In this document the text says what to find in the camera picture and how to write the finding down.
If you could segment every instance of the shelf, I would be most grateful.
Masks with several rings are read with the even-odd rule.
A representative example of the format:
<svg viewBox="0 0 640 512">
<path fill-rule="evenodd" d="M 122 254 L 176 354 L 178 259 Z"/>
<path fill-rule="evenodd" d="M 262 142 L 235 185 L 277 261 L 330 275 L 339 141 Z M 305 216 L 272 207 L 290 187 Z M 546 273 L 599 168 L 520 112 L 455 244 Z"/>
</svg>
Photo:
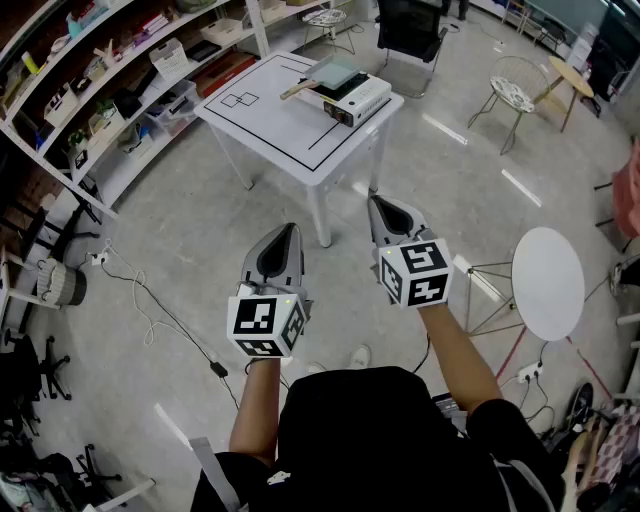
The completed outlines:
<svg viewBox="0 0 640 512">
<path fill-rule="evenodd" d="M 120 197 L 138 174 L 140 174 L 140 172 L 149 165 L 151 160 L 153 160 L 165 147 L 167 147 L 173 139 L 178 137 L 180 133 L 182 133 L 193 121 L 185 125 L 185 127 L 173 137 L 165 131 L 156 131 L 157 135 L 153 141 L 153 145 L 146 151 L 146 153 L 140 156 L 140 158 L 133 158 L 124 155 L 123 153 L 122 156 L 124 158 L 119 165 L 115 166 L 113 169 L 109 169 L 108 172 L 105 173 L 106 176 L 104 177 L 96 176 L 98 191 L 100 192 L 100 196 L 102 197 L 105 206 L 107 208 L 111 208 L 113 203 L 116 202 L 118 197 Z"/>
<path fill-rule="evenodd" d="M 165 92 L 171 89 L 174 85 L 176 85 L 180 80 L 184 80 L 189 75 L 204 67 L 206 64 L 211 62 L 217 57 L 220 57 L 223 53 L 225 53 L 229 48 L 238 44 L 239 42 L 245 40 L 246 38 L 253 35 L 253 29 L 245 30 L 242 35 L 233 41 L 232 43 L 223 46 L 217 52 L 209 55 L 206 59 L 196 62 L 190 61 L 189 68 L 180 75 L 176 75 L 171 80 L 163 80 L 160 75 L 157 75 L 153 82 L 149 85 L 144 95 L 140 98 L 142 106 L 128 119 L 125 120 L 124 126 L 118 130 L 118 132 L 113 136 L 113 138 L 109 141 L 100 142 L 93 146 L 91 149 L 87 150 L 87 161 L 80 169 L 76 169 L 75 167 L 75 156 L 73 155 L 69 158 L 69 168 L 71 169 L 71 176 L 73 182 L 77 185 L 80 181 L 87 175 L 88 172 L 94 167 L 94 165 L 107 153 L 111 145 L 117 140 L 117 138 L 129 127 L 132 123 L 136 121 L 144 112 L 147 110 L 154 102 L 156 102 Z"/>
<path fill-rule="evenodd" d="M 38 9 L 18 31 L 13 34 L 9 42 L 4 46 L 0 52 L 0 66 L 2 66 L 6 60 L 11 58 L 11 53 L 15 50 L 15 47 L 25 38 L 29 37 L 40 24 L 46 20 L 51 13 L 53 13 L 58 7 L 64 4 L 67 0 L 48 0 L 40 9 Z"/>
<path fill-rule="evenodd" d="M 290 23 L 283 27 L 283 30 L 275 32 L 273 35 L 267 34 L 269 41 L 269 49 L 273 52 L 292 52 L 297 50 L 304 44 L 304 37 L 307 32 L 306 23 L 298 23 L 298 26 Z M 314 41 L 322 36 L 322 30 L 319 27 L 312 27 L 309 31 L 307 43 Z"/>
<path fill-rule="evenodd" d="M 42 71 L 40 71 L 40 73 L 38 73 L 35 80 L 31 82 L 31 85 L 27 88 L 27 90 L 24 93 L 22 93 L 22 96 L 20 96 L 18 99 L 16 99 L 13 102 L 13 104 L 11 105 L 11 108 L 9 109 L 9 112 L 7 112 L 7 118 L 5 120 L 5 123 L 9 124 L 13 121 L 13 118 L 18 113 L 18 110 L 22 108 L 22 106 L 25 104 L 29 96 L 33 94 L 33 91 L 36 90 L 36 87 L 38 87 L 38 85 L 40 85 L 40 82 L 44 80 L 44 78 L 51 72 L 51 70 L 54 67 L 56 67 L 56 65 L 62 59 L 64 59 L 65 55 L 67 55 L 73 48 L 75 48 L 78 44 L 80 44 L 82 40 L 85 37 L 87 37 L 91 32 L 93 32 L 101 24 L 103 24 L 105 21 L 111 18 L 111 16 L 116 14 L 118 11 L 120 11 L 122 8 L 126 7 L 133 1 L 134 0 L 122 0 L 118 5 L 113 6 L 107 12 L 103 13 L 101 16 L 96 18 L 93 21 L 93 23 L 91 23 L 82 32 L 80 32 L 80 34 L 75 39 L 72 39 L 71 41 L 69 41 L 69 44 L 67 44 L 67 46 L 65 46 L 62 50 L 60 50 L 60 53 L 58 53 L 55 60 L 47 64 L 47 66 Z"/>
<path fill-rule="evenodd" d="M 169 23 L 164 28 L 158 30 L 158 32 L 153 34 L 149 39 L 147 39 L 140 46 L 137 46 L 135 50 L 133 50 L 126 57 L 124 57 L 115 66 L 107 69 L 107 72 L 99 81 L 92 83 L 91 85 L 89 85 L 89 87 L 86 90 L 80 93 L 80 96 L 78 97 L 78 105 L 76 106 L 76 108 L 69 114 L 69 116 L 67 116 L 66 120 L 60 126 L 55 128 L 49 134 L 49 137 L 47 137 L 47 140 L 45 140 L 42 146 L 38 149 L 38 154 L 44 155 L 47 151 L 49 151 L 49 149 L 51 148 L 53 143 L 56 141 L 58 136 L 64 131 L 64 129 L 69 124 L 69 122 L 71 122 L 73 117 L 80 111 L 80 109 L 82 109 L 82 107 L 84 107 L 87 103 L 89 103 L 89 101 L 91 101 L 91 99 L 100 91 L 100 89 L 102 89 L 109 82 L 109 80 L 115 77 L 120 71 L 122 71 L 125 67 L 127 67 L 128 64 L 133 62 L 137 57 L 145 53 L 147 50 L 152 49 L 155 44 L 160 42 L 165 37 L 171 35 L 180 27 L 183 27 L 190 21 L 193 21 L 197 17 L 209 12 L 210 10 L 228 1 L 229 0 L 221 0 L 196 13 L 185 14 L 179 20 Z"/>
<path fill-rule="evenodd" d="M 284 16 L 282 16 L 281 18 L 278 18 L 277 20 L 270 21 L 269 23 L 265 23 L 264 26 L 268 27 L 269 25 L 273 25 L 274 23 L 278 23 L 279 21 L 282 21 L 286 18 L 295 16 L 296 14 L 300 12 L 304 12 L 307 9 L 311 9 L 312 7 L 317 7 L 318 5 L 328 4 L 328 3 L 330 3 L 330 0 L 316 0 L 315 2 L 310 2 L 305 5 L 287 5 L 287 12 Z"/>
</svg>

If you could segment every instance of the concrete floor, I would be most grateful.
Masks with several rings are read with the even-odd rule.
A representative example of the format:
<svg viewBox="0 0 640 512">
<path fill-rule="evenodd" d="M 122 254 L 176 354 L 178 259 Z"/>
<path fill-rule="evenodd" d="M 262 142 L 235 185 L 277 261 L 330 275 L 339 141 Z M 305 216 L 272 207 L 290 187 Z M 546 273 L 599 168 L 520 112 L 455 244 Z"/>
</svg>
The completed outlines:
<svg viewBox="0 0 640 512">
<path fill-rule="evenodd" d="M 610 216 L 611 193 L 605 190 L 596 196 L 592 186 L 608 181 L 609 174 L 625 163 L 628 136 L 606 109 L 597 120 L 577 103 L 563 134 L 562 115 L 552 108 L 525 117 L 515 146 L 501 157 L 515 118 L 511 110 L 497 105 L 467 129 L 469 117 L 490 94 L 491 65 L 505 55 L 519 55 L 549 69 L 548 54 L 473 9 L 467 22 L 453 17 L 443 22 L 459 25 L 460 32 L 452 29 L 446 36 L 425 97 L 407 99 L 397 114 L 380 192 L 419 207 L 446 238 L 452 254 L 473 263 L 508 260 L 520 237 L 533 227 L 557 229 L 575 248 L 585 288 L 591 291 L 621 260 L 624 243 L 615 230 L 603 233 L 594 227 L 597 220 Z M 351 34 L 355 58 L 373 71 L 384 54 L 376 48 L 373 24 L 361 25 L 363 33 Z M 348 44 L 345 34 L 338 42 Z M 315 45 L 307 55 L 320 57 L 330 51 Z M 549 81 L 554 78 L 549 74 Z M 567 88 L 556 92 L 568 102 Z M 243 188 L 209 128 L 195 123 L 130 187 L 117 205 L 121 219 L 105 222 L 103 239 L 75 242 L 67 262 L 78 264 L 85 251 L 101 250 L 104 239 L 111 237 L 127 262 L 146 272 L 154 293 L 209 352 L 219 355 L 240 397 L 246 360 L 225 340 L 227 297 L 235 291 L 248 249 L 275 226 L 293 221 L 305 236 L 305 285 L 316 303 L 295 358 L 283 370 L 287 379 L 304 375 L 312 361 L 329 369 L 344 367 L 361 343 L 371 347 L 374 366 L 413 369 L 426 348 L 418 315 L 390 307 L 368 268 L 372 244 L 365 201 L 358 192 L 366 187 L 367 162 L 330 194 L 334 238 L 333 245 L 323 249 L 315 238 L 303 188 L 257 156 L 242 156 L 256 176 L 251 191 Z M 539 198 L 541 206 L 505 179 L 503 170 Z M 117 258 L 106 267 L 130 277 Z M 74 457 L 85 443 L 93 443 L 100 467 L 125 478 L 116 490 L 145 477 L 156 479 L 158 485 L 132 503 L 132 510 L 188 510 L 199 465 L 160 419 L 155 405 L 160 404 L 188 437 L 208 436 L 216 450 L 225 450 L 235 416 L 233 402 L 206 360 L 184 338 L 159 326 L 153 345 L 143 344 L 148 323 L 133 307 L 129 283 L 109 278 L 99 267 L 87 266 L 85 272 L 89 293 L 82 305 L 61 312 L 38 309 L 30 322 L 38 349 L 53 334 L 57 353 L 71 356 L 61 377 L 73 393 L 71 402 L 43 400 L 36 405 L 42 425 L 35 447 L 43 455 L 59 451 Z M 450 306 L 461 322 L 466 290 L 466 277 L 456 272 Z M 475 286 L 473 295 L 476 321 L 496 304 Z M 144 292 L 138 296 L 140 307 L 154 320 L 171 322 Z M 578 383 L 592 381 L 597 400 L 603 397 L 577 349 L 610 390 L 623 386 L 631 331 L 616 328 L 618 311 L 606 284 L 601 286 L 571 335 L 574 345 L 562 341 L 546 348 L 541 383 L 556 409 L 556 422 Z M 517 319 L 517 313 L 511 313 L 493 326 Z M 518 333 L 519 329 L 502 331 L 475 338 L 474 343 L 497 372 Z M 501 382 L 536 361 L 541 347 L 542 341 L 527 333 Z M 446 391 L 433 354 L 418 373 L 432 394 Z M 525 388 L 510 383 L 504 392 L 519 404 Z M 543 403 L 532 386 L 523 412 L 532 414 Z M 532 422 L 534 430 L 547 428 L 547 412 Z"/>
</svg>

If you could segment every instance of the white table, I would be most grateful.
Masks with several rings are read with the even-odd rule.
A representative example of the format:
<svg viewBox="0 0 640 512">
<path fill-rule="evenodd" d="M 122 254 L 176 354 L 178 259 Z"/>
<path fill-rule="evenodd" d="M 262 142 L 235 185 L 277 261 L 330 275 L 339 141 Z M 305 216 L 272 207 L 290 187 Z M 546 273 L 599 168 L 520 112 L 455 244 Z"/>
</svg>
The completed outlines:
<svg viewBox="0 0 640 512">
<path fill-rule="evenodd" d="M 309 209 L 323 247 L 331 245 L 326 194 L 329 185 L 348 173 L 345 163 L 357 149 L 373 150 L 369 188 L 378 189 L 382 157 L 393 114 L 404 99 L 391 98 L 370 119 L 349 128 L 298 98 L 280 94 L 298 83 L 315 61 L 277 52 L 238 75 L 195 110 L 207 121 L 243 185 L 251 177 L 231 158 L 226 136 L 254 150 L 307 188 Z"/>
<path fill-rule="evenodd" d="M 513 299 L 522 321 L 545 341 L 568 336 L 584 306 L 578 255 L 557 231 L 535 228 L 516 247 L 511 267 Z"/>
<path fill-rule="evenodd" d="M 60 306 L 47 303 L 35 295 L 23 293 L 15 288 L 11 288 L 11 282 L 9 281 L 9 263 L 15 263 L 16 265 L 24 267 L 24 262 L 17 256 L 7 252 L 3 245 L 0 249 L 0 324 L 2 324 L 2 319 L 4 318 L 4 313 L 10 298 L 24 300 L 25 302 L 31 302 L 52 309 L 60 309 Z"/>
</svg>

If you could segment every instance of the sneaker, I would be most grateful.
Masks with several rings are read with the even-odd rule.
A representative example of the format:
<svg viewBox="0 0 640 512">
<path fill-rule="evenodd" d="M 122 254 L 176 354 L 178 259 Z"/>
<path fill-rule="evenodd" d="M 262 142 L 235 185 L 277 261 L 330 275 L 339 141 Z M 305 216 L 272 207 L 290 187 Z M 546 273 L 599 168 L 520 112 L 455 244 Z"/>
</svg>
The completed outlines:
<svg viewBox="0 0 640 512">
<path fill-rule="evenodd" d="M 609 274 L 609 289 L 611 290 L 611 295 L 614 297 L 618 296 L 620 292 L 620 277 L 622 276 L 622 264 L 618 263 L 611 274 Z"/>
<path fill-rule="evenodd" d="M 324 366 L 322 366 L 320 363 L 311 363 L 307 367 L 307 371 L 309 372 L 309 375 L 313 375 L 315 373 L 326 372 L 327 369 Z"/>
<path fill-rule="evenodd" d="M 351 363 L 347 366 L 347 370 L 364 370 L 369 368 L 371 362 L 371 349 L 366 345 L 360 345 L 351 356 Z"/>
</svg>

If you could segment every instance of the round white table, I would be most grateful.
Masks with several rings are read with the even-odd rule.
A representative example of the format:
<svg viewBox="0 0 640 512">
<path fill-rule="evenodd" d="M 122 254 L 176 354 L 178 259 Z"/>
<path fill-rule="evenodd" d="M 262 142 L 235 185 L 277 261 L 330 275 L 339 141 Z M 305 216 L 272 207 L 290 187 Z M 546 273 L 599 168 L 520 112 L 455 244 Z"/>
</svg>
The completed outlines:
<svg viewBox="0 0 640 512">
<path fill-rule="evenodd" d="M 561 340 L 578 323 L 584 305 L 582 265 L 557 231 L 534 228 L 520 239 L 511 284 L 518 313 L 538 338 Z"/>
</svg>

